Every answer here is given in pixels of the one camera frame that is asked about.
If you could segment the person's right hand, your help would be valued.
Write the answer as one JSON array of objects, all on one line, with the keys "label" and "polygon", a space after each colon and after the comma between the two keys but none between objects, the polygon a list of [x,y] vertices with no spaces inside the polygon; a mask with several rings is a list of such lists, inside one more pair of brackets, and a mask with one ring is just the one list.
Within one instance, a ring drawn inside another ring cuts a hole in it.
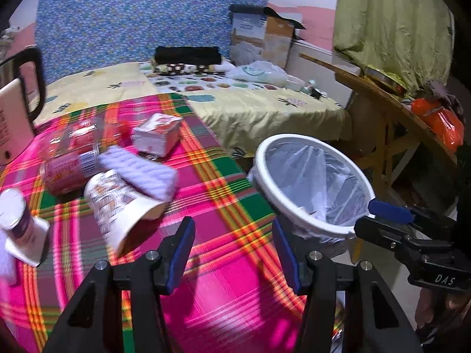
[{"label": "person's right hand", "polygon": [[470,310],[470,292],[450,293],[421,289],[415,310],[418,328],[431,324],[434,319],[450,317],[451,325],[460,325]]}]

